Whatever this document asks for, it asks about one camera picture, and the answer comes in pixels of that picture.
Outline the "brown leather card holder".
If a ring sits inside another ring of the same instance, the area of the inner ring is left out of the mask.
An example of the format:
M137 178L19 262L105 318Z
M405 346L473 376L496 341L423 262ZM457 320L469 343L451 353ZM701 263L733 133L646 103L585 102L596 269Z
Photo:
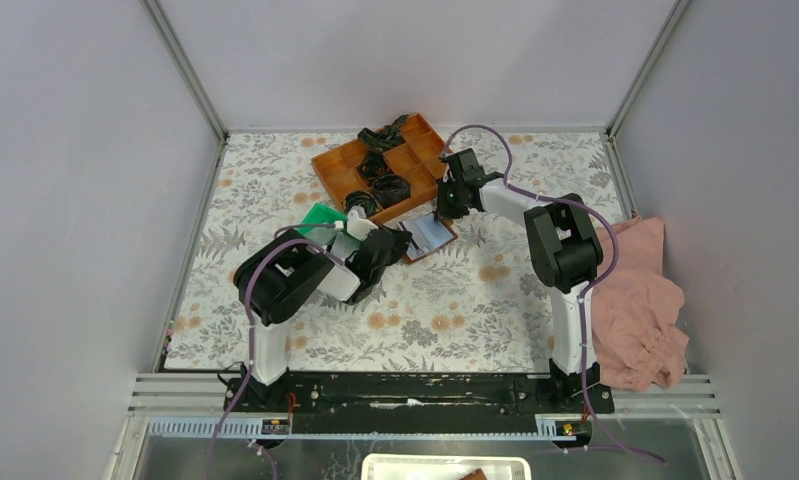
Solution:
M411 240L404 255L408 264L436 253L457 239L458 235L434 212L413 219L403 220L397 226L411 234Z

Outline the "green plastic card box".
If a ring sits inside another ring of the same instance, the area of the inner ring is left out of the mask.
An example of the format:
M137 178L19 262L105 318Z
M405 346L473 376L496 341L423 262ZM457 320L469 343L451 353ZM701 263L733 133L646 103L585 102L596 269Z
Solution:
M347 216L340 211L323 203L315 203L296 230L304 237L327 246L340 233L339 230L335 229L335 224L337 222L345 223L346 221Z

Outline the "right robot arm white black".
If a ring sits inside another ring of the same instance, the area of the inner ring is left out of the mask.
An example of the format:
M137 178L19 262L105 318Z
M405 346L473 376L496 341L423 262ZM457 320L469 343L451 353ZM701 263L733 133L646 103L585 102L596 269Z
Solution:
M589 385L599 379L592 338L590 286L598 277L604 253L595 227L576 194L546 197L487 173L473 150L440 156L446 170L437 181L435 214L460 219L471 211L506 218L524 228L531 266L549 289L555 344L550 373L561 376L548 386L550 402L572 412L588 398Z

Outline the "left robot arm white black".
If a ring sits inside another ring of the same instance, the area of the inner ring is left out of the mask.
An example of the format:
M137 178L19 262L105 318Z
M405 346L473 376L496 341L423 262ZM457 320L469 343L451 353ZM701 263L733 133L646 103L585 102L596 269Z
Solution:
M344 219L280 228L244 261L233 284L248 320L247 398L263 411L284 401L288 322L316 292L354 305L381 282L412 244L412 234L352 210Z

